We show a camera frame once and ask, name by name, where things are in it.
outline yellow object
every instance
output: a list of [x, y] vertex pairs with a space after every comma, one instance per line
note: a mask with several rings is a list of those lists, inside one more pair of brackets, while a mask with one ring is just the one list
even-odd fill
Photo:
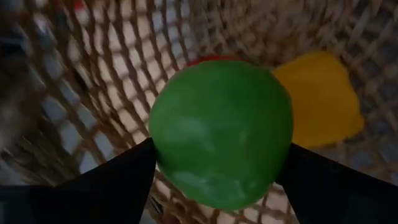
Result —
[[363, 128], [347, 69], [332, 54], [305, 54], [273, 74], [292, 98], [294, 143], [314, 148], [354, 136]]

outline green ball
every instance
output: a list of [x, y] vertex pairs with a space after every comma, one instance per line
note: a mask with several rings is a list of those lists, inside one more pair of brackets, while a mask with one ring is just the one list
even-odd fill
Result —
[[235, 210], [259, 200], [293, 135], [290, 97], [270, 71], [213, 60], [179, 71], [150, 112], [166, 178], [188, 198]]

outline red object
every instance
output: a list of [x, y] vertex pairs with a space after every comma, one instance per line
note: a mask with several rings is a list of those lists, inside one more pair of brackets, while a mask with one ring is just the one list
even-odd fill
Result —
[[230, 55], [209, 55], [209, 56], [202, 57], [202, 58], [199, 58], [198, 60], [188, 63], [187, 67], [192, 66], [192, 65], [197, 65], [201, 62], [206, 62], [209, 60], [241, 60], [241, 59], [234, 57], [234, 56], [230, 56]]
[[[59, 0], [55, 0], [55, 5], [57, 6], [57, 9], [59, 10], [60, 9], [60, 1]], [[74, 0], [74, 2], [73, 2], [73, 8], [75, 10], [83, 9], [84, 6], [85, 5], [83, 4], [82, 0]]]
[[82, 0], [75, 0], [75, 10], [83, 9], [84, 6]]

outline lattice pattern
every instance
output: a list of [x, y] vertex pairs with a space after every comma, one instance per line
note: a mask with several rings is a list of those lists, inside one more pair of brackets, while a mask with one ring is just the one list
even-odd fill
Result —
[[[353, 139], [319, 152], [376, 177], [398, 183], [398, 3], [393, 0], [72, 0], [34, 4], [26, 0], [17, 23], [31, 49], [35, 84], [63, 147], [84, 172], [106, 162], [147, 135], [148, 113], [167, 80], [198, 55], [232, 54], [276, 67], [313, 49], [327, 49], [350, 70], [366, 128]], [[66, 12], [68, 26], [60, 28]], [[45, 40], [37, 18], [48, 27]], [[84, 90], [74, 70], [88, 85]], [[52, 157], [9, 155], [13, 168], [43, 166]], [[26, 180], [57, 184], [40, 173]], [[72, 175], [57, 172], [64, 178]], [[165, 223], [297, 223], [279, 186], [251, 208], [223, 212], [187, 200], [156, 172], [151, 195], [164, 212], [147, 208]]]

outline wicker basket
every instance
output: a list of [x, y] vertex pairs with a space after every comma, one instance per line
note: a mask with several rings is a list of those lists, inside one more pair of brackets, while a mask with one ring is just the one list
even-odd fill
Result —
[[[80, 172], [148, 136], [155, 97], [189, 61], [231, 54], [276, 67], [310, 50], [326, 49], [349, 69], [366, 127], [355, 138], [319, 152], [398, 184], [394, 0], [85, 0], [79, 10], [72, 0], [59, 2], [25, 1], [16, 21], [29, 40], [44, 110], [59, 130], [62, 150], [81, 164]], [[60, 14], [69, 24], [62, 29]], [[45, 21], [50, 44], [38, 44], [37, 18]], [[87, 83], [86, 90], [74, 69]], [[77, 175], [75, 163], [64, 153], [46, 153], [46, 141], [59, 137], [40, 136], [33, 138], [36, 143], [21, 143], [21, 153], [3, 156], [1, 171], [16, 170], [19, 182], [52, 185]], [[33, 152], [31, 145], [41, 146]], [[163, 205], [159, 214], [147, 204], [160, 223], [297, 222], [277, 185], [251, 208], [228, 213], [187, 200], [160, 172], [150, 194]]]

